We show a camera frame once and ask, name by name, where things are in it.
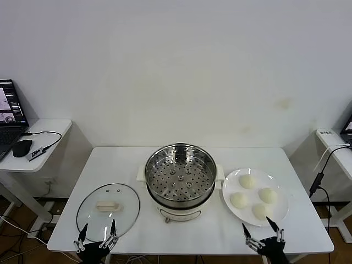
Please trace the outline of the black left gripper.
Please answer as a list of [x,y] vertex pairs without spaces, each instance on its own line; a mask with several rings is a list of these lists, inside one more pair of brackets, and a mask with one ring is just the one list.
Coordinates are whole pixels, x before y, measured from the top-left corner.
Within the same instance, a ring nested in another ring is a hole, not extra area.
[[109,254],[109,249],[115,247],[118,242],[118,235],[116,230],[115,219],[112,220],[110,233],[106,235],[102,243],[95,242],[84,245],[86,238],[88,224],[86,223],[83,229],[79,232],[77,240],[73,241],[73,244],[78,253],[78,257],[81,260],[82,264],[99,264],[103,263],[102,259]]

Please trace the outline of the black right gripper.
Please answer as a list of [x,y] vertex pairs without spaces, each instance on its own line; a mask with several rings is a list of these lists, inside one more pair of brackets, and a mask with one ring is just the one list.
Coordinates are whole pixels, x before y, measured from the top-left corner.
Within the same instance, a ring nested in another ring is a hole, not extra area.
[[277,224],[268,216],[266,216],[266,219],[273,231],[276,233],[276,236],[258,241],[251,236],[245,224],[242,223],[245,236],[245,244],[251,249],[260,249],[260,255],[269,258],[270,263],[272,264],[287,264],[288,258],[284,253],[284,229],[280,229],[279,226],[277,226]]

